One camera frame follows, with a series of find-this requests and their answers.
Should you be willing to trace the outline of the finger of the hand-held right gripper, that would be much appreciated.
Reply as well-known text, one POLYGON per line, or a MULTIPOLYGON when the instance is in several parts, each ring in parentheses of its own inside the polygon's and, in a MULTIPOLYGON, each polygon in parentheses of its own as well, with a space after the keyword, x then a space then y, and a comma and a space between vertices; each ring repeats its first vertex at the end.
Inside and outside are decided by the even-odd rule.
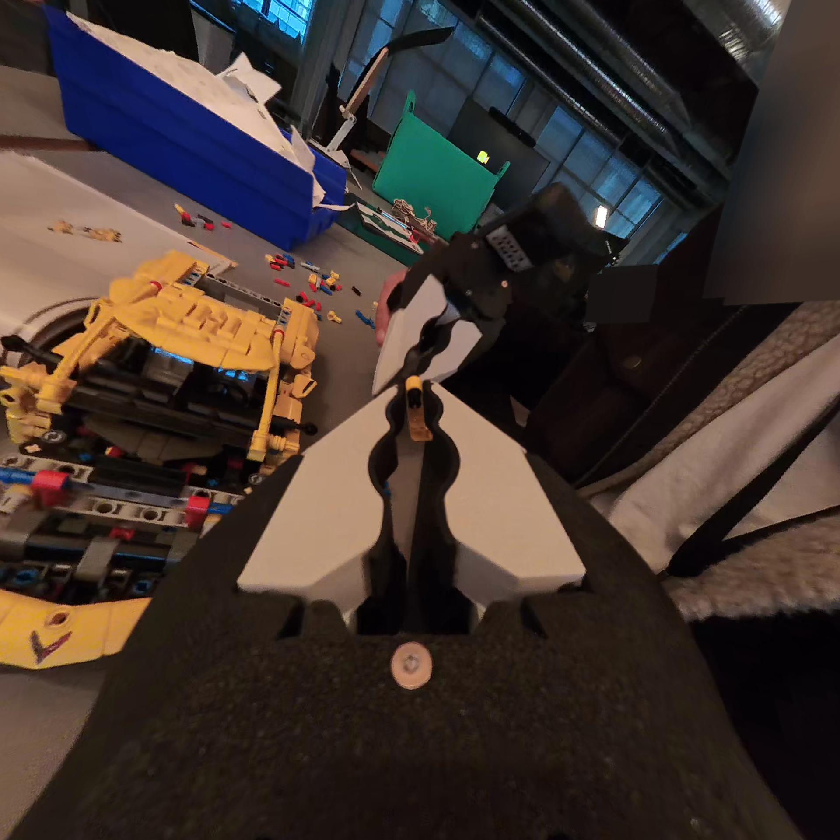
POLYGON ((416 375, 427 364, 425 358, 441 339, 440 330, 455 320, 455 308, 444 285, 434 275, 423 280, 406 277, 394 291, 394 304, 381 347, 372 384, 378 396, 394 381, 416 375))
POLYGON ((442 382, 457 372, 482 338, 476 324, 454 308, 423 315, 420 328, 420 380, 442 382))

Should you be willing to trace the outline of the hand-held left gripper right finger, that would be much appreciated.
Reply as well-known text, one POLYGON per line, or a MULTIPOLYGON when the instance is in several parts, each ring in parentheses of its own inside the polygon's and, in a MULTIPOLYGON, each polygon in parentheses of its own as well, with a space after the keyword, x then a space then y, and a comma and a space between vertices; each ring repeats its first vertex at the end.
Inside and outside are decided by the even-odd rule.
POLYGON ((585 567, 526 451, 440 384, 424 384, 408 626, 466 634, 497 603, 576 587, 585 567))

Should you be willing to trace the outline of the person's right forearm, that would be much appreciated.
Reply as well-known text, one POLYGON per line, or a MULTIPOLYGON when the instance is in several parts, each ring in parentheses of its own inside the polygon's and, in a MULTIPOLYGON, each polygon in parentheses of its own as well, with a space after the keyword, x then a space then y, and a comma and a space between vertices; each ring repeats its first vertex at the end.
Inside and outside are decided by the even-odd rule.
POLYGON ((707 302, 587 332, 520 302, 445 386, 583 487, 651 451, 795 309, 707 302))

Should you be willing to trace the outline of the yellow connector brick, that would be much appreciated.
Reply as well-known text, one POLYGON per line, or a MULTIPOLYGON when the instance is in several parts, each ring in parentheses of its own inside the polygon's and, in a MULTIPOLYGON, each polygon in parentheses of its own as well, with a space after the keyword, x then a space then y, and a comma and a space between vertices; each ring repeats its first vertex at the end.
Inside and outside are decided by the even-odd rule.
POLYGON ((405 381, 406 420, 412 441, 426 444, 434 439, 434 433, 427 425, 425 385, 418 375, 411 375, 405 381))

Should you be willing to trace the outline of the scattered small coloured bricks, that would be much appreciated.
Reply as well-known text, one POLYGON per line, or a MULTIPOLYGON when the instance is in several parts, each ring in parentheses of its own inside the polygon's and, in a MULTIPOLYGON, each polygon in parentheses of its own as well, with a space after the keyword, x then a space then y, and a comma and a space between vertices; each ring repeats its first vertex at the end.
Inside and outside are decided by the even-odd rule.
MULTIPOLYGON (((193 219, 193 217, 178 203, 174 204, 176 212, 179 214, 182 224, 187 227, 196 226, 197 222, 193 219)), ((201 213, 196 214, 196 218, 200 220, 201 225, 206 230, 213 230, 215 229, 215 222, 210 217, 207 217, 201 213)), ((291 289, 291 283, 289 279, 285 279, 281 276, 281 272, 284 269, 291 269, 292 271, 297 270, 298 264, 295 258, 288 254, 288 253, 275 253, 275 254, 267 254, 265 255, 265 260, 270 268, 270 270, 274 271, 276 276, 274 277, 274 283, 280 287, 284 287, 286 289, 291 289)), ((310 289, 310 294, 307 295, 306 292, 300 291, 297 296, 295 297, 295 301, 300 303, 302 306, 310 308, 316 312, 321 311, 321 302, 318 298, 318 295, 322 296, 332 296, 335 293, 342 290, 342 286, 340 284, 340 275, 337 272, 331 272, 329 274, 323 274, 320 271, 320 268, 313 265, 306 260, 302 260, 300 263, 301 270, 307 272, 306 275, 306 282, 310 289)), ((232 289, 235 295, 239 295, 242 298, 248 297, 255 299, 259 304, 265 303, 269 306, 269 308, 274 308, 276 310, 280 309, 280 302, 275 301, 273 298, 269 298, 263 295, 258 294, 255 291, 252 291, 249 288, 243 287, 241 284, 238 284, 236 281, 225 279, 222 277, 221 270, 219 270, 216 274, 211 277, 211 273, 209 272, 206 275, 205 280, 201 280, 205 285, 207 284, 215 284, 216 286, 226 287, 232 289)), ((355 312, 356 317, 361 320, 363 323, 367 324, 371 329, 374 329, 375 324, 374 320, 365 314, 362 311, 357 310, 355 312)), ((341 322, 341 317, 336 314, 335 311, 330 311, 327 313, 327 318, 330 321, 334 322, 341 322)))

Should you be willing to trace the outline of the green cutting mat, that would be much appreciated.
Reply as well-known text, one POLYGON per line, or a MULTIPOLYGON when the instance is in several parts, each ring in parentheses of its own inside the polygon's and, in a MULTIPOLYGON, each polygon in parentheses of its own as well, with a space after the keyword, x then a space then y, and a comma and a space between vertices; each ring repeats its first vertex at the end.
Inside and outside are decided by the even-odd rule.
POLYGON ((344 203, 348 209, 339 213, 336 225, 407 266, 424 254, 412 228, 351 192, 345 194, 344 203))

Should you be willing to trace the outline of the large paned window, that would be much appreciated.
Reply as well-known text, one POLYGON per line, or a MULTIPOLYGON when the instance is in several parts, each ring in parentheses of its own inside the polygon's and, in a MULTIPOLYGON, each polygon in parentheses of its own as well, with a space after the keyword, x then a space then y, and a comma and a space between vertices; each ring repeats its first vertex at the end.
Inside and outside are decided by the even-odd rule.
POLYGON ((305 43, 316 1, 243 1, 281 33, 305 43))

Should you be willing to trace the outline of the small wooden model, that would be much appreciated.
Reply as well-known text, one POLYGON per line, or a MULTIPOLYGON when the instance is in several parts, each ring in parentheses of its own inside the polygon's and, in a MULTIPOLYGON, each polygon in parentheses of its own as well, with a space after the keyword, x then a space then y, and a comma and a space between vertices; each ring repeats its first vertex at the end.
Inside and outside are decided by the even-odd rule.
POLYGON ((392 215, 401 223, 408 226, 417 237, 433 243, 437 237, 437 222, 432 218, 429 207, 425 208, 425 215, 415 212, 413 205, 397 198, 392 205, 392 215))

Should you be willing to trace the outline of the grey desk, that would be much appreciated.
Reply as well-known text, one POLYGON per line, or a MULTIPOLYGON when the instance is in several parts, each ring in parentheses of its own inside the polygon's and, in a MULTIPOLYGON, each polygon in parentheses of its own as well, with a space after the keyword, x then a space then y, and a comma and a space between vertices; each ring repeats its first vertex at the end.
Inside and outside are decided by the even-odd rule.
MULTIPOLYGON (((28 153, 178 232, 188 234, 188 229, 175 203, 216 221, 223 217, 106 152, 83 150, 67 130, 55 78, 3 67, 1 88, 2 138, 31 139, 28 153)), ((276 286, 265 255, 279 249, 238 224, 215 233, 199 229, 191 237, 236 261, 232 275, 246 288, 268 296, 276 286)), ((354 313, 372 317, 382 284, 402 265, 337 224, 292 253, 336 270, 346 286, 332 297, 343 323, 322 322, 314 365, 318 385, 303 411, 325 434, 371 397, 379 352, 374 331, 354 313)), ((116 660, 39 671, 2 667, 2 838, 9 837, 62 764, 116 660)))

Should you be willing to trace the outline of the person's right hand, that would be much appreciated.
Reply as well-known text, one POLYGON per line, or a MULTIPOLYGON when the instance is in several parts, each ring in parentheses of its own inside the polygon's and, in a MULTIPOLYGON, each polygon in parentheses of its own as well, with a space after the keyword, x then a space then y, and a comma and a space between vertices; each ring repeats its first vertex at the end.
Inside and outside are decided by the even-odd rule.
POLYGON ((381 288, 380 296, 377 301, 374 315, 374 336, 376 344, 381 348, 385 341, 385 336, 391 320, 391 310, 389 309, 388 300, 397 288, 405 279, 407 268, 403 268, 388 276, 381 288))

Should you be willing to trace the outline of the blue plastic bin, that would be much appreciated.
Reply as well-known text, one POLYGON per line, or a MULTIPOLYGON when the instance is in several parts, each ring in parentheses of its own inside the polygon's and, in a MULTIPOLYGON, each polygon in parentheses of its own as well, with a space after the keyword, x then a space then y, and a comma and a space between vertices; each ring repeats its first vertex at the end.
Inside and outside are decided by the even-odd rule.
POLYGON ((284 249, 327 230, 346 206, 344 169, 315 153, 313 173, 46 7, 68 130, 284 249))

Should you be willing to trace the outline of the white instruction booklet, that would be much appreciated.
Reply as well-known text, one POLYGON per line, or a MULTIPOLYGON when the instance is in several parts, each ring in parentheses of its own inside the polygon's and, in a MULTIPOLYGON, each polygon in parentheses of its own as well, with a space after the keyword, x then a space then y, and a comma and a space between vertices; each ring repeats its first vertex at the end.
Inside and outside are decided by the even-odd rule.
POLYGON ((171 250, 212 272, 234 264, 35 157, 2 152, 2 335, 33 339, 171 250))

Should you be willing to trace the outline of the white shirt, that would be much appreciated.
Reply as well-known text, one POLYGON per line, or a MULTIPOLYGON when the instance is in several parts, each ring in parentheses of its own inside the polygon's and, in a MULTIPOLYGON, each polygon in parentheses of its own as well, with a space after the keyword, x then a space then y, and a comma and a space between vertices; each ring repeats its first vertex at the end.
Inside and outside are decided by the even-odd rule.
POLYGON ((591 504, 664 572, 679 547, 815 423, 838 397, 835 337, 712 420, 625 489, 591 504))

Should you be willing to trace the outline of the yellow toy brick car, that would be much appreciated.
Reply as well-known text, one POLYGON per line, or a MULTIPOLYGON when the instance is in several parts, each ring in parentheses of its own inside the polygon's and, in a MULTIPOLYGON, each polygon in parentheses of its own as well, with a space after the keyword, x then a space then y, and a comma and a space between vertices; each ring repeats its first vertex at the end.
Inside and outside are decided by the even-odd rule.
POLYGON ((316 425, 320 306, 242 309, 171 251, 51 341, 2 338, 1 661, 117 654, 168 573, 316 425))

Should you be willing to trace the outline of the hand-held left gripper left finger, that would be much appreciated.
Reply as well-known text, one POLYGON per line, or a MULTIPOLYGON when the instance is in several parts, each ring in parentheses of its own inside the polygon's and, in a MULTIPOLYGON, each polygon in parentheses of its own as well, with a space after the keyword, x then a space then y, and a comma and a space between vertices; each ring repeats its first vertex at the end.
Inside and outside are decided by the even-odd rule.
POLYGON ((389 480, 405 421, 387 387, 300 458, 238 577, 246 594, 328 602, 361 634, 396 634, 406 561, 394 540, 389 480))

